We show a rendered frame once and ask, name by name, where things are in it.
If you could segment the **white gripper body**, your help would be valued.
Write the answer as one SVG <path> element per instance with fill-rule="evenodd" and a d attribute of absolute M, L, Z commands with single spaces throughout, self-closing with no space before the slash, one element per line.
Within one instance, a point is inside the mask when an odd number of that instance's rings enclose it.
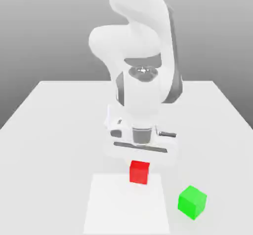
<path fill-rule="evenodd" d="M 133 146 L 112 140 L 103 141 L 103 151 L 110 157 L 138 161 L 175 161 L 178 154 L 177 140 L 166 139 L 160 143 L 146 146 Z"/>

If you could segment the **small red cube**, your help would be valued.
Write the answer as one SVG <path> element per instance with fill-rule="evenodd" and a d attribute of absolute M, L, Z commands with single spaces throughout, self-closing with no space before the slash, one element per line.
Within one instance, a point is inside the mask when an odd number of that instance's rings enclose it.
<path fill-rule="evenodd" d="M 146 185 L 150 163 L 132 160 L 129 168 L 129 181 Z"/>

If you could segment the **small green cube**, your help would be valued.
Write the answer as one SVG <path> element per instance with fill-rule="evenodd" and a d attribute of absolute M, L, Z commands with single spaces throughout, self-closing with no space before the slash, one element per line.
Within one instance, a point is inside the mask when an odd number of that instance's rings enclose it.
<path fill-rule="evenodd" d="M 178 210 L 195 220 L 205 209 L 207 195 L 193 186 L 188 186 L 178 197 Z"/>

